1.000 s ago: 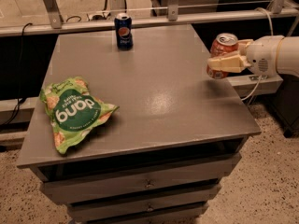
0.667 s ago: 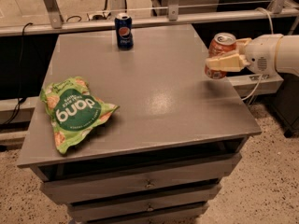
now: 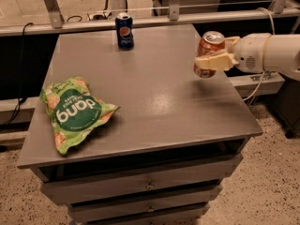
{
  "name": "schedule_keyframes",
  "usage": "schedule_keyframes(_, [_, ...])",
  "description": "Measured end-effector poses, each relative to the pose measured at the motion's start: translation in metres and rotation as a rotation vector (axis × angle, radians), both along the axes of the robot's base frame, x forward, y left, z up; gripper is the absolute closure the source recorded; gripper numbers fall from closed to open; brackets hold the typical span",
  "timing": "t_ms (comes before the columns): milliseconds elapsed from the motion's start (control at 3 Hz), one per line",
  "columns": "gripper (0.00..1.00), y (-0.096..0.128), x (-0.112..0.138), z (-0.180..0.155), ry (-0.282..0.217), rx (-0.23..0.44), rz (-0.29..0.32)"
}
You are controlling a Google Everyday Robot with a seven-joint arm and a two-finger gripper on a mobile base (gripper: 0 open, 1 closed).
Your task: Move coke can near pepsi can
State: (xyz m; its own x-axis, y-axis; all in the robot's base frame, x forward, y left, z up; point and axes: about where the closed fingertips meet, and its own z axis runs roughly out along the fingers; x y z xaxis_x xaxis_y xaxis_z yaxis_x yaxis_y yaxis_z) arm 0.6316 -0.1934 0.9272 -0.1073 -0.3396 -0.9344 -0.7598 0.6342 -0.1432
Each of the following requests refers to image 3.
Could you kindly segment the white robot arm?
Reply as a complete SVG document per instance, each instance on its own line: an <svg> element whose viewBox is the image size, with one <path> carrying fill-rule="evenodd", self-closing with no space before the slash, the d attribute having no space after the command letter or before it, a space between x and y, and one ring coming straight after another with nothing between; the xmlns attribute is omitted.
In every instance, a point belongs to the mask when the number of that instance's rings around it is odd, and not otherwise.
<svg viewBox="0 0 300 225"><path fill-rule="evenodd" d="M194 70L227 71L233 67L246 73L278 72L300 80L300 35L250 34L226 37L225 47L197 56Z"/></svg>

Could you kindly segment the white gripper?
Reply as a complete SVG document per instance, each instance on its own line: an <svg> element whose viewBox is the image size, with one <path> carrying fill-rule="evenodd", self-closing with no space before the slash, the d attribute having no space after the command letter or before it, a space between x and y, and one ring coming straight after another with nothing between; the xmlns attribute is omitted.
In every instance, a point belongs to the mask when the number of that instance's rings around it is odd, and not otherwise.
<svg viewBox="0 0 300 225"><path fill-rule="evenodd" d="M224 41L227 52L196 57L194 63L201 69L226 71L237 66L246 73L262 73L263 54L270 37L268 33L250 34L242 38L226 37Z"/></svg>

